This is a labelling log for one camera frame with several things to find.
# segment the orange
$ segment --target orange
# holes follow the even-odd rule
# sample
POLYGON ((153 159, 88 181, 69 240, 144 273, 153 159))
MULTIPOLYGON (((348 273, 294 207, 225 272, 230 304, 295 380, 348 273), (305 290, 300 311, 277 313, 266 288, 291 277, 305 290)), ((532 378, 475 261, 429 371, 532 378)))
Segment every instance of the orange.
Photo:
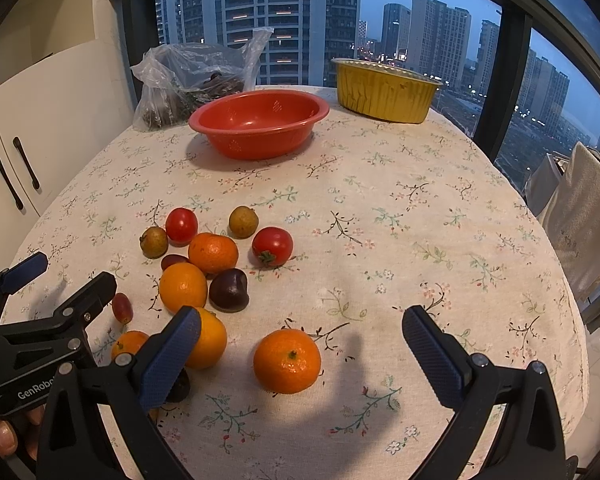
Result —
POLYGON ((187 262, 173 264, 160 277, 158 292, 164 306, 175 314, 183 305, 201 306, 206 303, 206 278, 199 268, 187 262))
POLYGON ((267 335, 253 355, 253 371, 264 389, 296 394, 315 383, 322 360, 314 340, 301 330, 284 328, 267 335))
POLYGON ((189 261, 207 274, 233 269, 238 262, 238 246, 231 238, 200 233, 189 244, 189 261))
POLYGON ((209 368, 216 364, 226 348, 226 328, 216 314, 196 307, 200 313, 202 328, 200 330, 200 339, 193 347, 185 366, 195 370, 209 368))
POLYGON ((121 334, 111 347, 111 360, 114 361, 119 354, 135 355, 147 339, 149 336, 139 330, 129 330, 121 334))

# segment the human hand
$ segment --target human hand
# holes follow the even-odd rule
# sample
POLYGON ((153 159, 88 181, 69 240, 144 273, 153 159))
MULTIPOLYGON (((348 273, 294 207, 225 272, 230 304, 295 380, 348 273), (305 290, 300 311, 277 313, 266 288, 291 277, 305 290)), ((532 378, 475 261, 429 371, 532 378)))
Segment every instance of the human hand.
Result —
MULTIPOLYGON (((25 436, 25 448, 33 460, 38 458, 38 437, 44 414, 44 406, 39 406, 26 413, 30 426, 27 428, 25 436)), ((18 449, 18 437, 13 426, 6 420, 0 420, 0 456, 4 458, 12 455, 16 449, 18 449)))

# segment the black handle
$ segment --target black handle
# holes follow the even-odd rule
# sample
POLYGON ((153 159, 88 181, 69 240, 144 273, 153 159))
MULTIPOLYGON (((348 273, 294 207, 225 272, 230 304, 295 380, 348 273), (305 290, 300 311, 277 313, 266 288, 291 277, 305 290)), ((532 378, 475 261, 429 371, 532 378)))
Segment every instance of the black handle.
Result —
POLYGON ((13 137, 13 145, 16 147, 16 150, 18 150, 18 153, 22 157, 22 160, 24 160, 24 165, 29 170, 29 174, 31 175, 31 184, 33 185, 33 189, 36 189, 36 190, 40 189, 40 183, 39 183, 38 179, 36 178, 36 174, 33 173, 33 168, 31 167, 31 165, 29 164, 29 161, 27 160, 27 155, 24 154, 24 148, 22 147, 22 143, 20 142, 20 139, 18 137, 13 137))
POLYGON ((7 183, 7 186, 9 187, 9 191, 11 191, 11 194, 13 195, 13 199, 16 201, 16 207, 20 211, 22 211, 24 209, 24 204, 22 203, 22 200, 20 200, 20 197, 16 193, 16 190, 13 189, 13 186, 11 185, 11 181, 9 180, 9 177, 7 176, 7 172, 4 171, 1 160, 0 160, 0 173, 2 174, 2 178, 4 179, 4 181, 7 183))

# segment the round table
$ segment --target round table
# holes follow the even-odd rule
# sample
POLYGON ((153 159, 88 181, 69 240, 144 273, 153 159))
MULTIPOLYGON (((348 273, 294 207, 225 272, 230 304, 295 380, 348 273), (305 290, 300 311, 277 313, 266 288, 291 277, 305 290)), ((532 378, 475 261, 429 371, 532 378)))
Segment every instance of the round table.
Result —
MULTIPOLYGON (((408 478, 452 416, 402 338, 412 304, 468 353, 514 367, 545 362, 570 434, 589 391, 584 329, 519 195, 432 110, 422 124, 389 124, 341 108, 334 89, 300 89, 331 111, 310 142, 272 160, 224 158, 188 126, 124 131, 27 236, 16 261, 40 250, 50 265, 10 299, 3 322, 48 316, 106 270, 134 306, 128 328, 159 332, 170 319, 158 297, 160 260, 142 255, 138 237, 177 206, 196 212, 200 230, 225 234, 230 212, 249 205, 260 227, 292 234, 294 256, 261 269, 251 240, 237 240, 251 303, 217 313, 224 356, 190 371, 189 398, 160 411, 160 431, 196 480, 408 478), (272 396, 251 359, 263 336, 285 326, 314 339, 324 370, 304 392, 272 396)), ((88 327, 99 364, 121 330, 110 308, 88 327)), ((478 471, 499 415, 464 477, 478 471)), ((112 440, 121 450, 120 436, 112 440)))

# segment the plastic bag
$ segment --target plastic bag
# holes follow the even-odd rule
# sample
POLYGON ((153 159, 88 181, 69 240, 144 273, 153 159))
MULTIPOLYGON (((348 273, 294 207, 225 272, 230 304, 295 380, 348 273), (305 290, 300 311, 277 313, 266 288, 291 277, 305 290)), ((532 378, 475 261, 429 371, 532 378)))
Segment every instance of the plastic bag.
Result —
POLYGON ((202 105, 225 95, 253 90, 260 54, 272 27, 253 29, 241 48, 219 44, 164 44, 149 49, 131 70, 142 85, 134 113, 137 130, 184 124, 202 105))

